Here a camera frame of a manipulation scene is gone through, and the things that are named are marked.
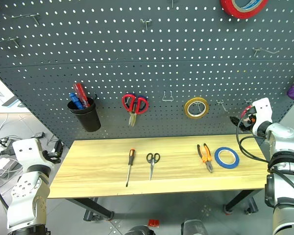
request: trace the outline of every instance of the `screwdriver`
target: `screwdriver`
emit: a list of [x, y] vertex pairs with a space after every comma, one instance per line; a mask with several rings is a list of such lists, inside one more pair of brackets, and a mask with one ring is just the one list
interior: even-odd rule
[[128, 172], [127, 172], [126, 187], [128, 186], [129, 174], [131, 172], [131, 166], [133, 165], [134, 155], [135, 155], [135, 149], [132, 148], [129, 151], [129, 155], [128, 155]]

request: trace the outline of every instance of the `black pen holder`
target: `black pen holder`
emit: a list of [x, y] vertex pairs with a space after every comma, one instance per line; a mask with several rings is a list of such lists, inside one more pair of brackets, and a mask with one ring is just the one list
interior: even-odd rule
[[73, 101], [68, 103], [68, 108], [72, 114], [77, 117], [87, 132], [93, 132], [101, 127], [101, 123], [96, 111], [96, 104], [93, 99], [87, 97], [89, 107], [86, 109], [78, 109]]

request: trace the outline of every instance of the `wooden tabletop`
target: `wooden tabletop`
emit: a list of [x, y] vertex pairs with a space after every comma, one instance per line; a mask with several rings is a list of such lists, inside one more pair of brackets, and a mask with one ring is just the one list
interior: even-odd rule
[[[203, 143], [210, 148], [213, 173], [197, 153], [196, 145]], [[238, 153], [237, 168], [225, 169], [216, 163], [214, 153], [219, 147]], [[244, 141], [244, 147], [264, 158], [254, 139]], [[126, 188], [131, 148], [136, 152]], [[148, 153], [161, 155], [151, 181]], [[244, 156], [235, 135], [75, 141], [50, 186], [49, 198], [258, 189], [264, 188], [266, 175], [267, 164]]]

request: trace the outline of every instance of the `pegboard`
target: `pegboard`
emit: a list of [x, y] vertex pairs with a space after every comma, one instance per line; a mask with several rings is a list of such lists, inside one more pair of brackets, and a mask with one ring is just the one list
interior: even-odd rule
[[[36, 14], [33, 18], [8, 16]], [[148, 31], [140, 19], [152, 19]], [[245, 99], [268, 97], [274, 121], [293, 101], [294, 0], [269, 1], [248, 20], [226, 15], [219, 0], [0, 1], [0, 79], [65, 144], [75, 139], [233, 134], [229, 116]], [[276, 54], [253, 48], [263, 48]], [[67, 110], [74, 82], [95, 97], [102, 127], [87, 133]], [[173, 102], [164, 102], [172, 90]], [[148, 97], [134, 128], [121, 97]], [[193, 120], [185, 102], [210, 104]], [[223, 99], [227, 112], [217, 104]]]

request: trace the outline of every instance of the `black table leg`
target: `black table leg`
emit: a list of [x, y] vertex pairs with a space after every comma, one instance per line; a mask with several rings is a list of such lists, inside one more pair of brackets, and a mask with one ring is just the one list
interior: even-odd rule
[[223, 206], [223, 211], [226, 214], [231, 214], [233, 212], [233, 207], [235, 207], [238, 203], [240, 203], [244, 199], [252, 198], [261, 189], [249, 189], [241, 191], [235, 198], [232, 199], [228, 204]]
[[74, 204], [79, 205], [82, 208], [85, 208], [87, 211], [98, 214], [107, 220], [111, 220], [114, 216], [113, 211], [107, 210], [105, 207], [102, 207], [97, 203], [96, 198], [67, 198], [68, 201], [73, 202]]

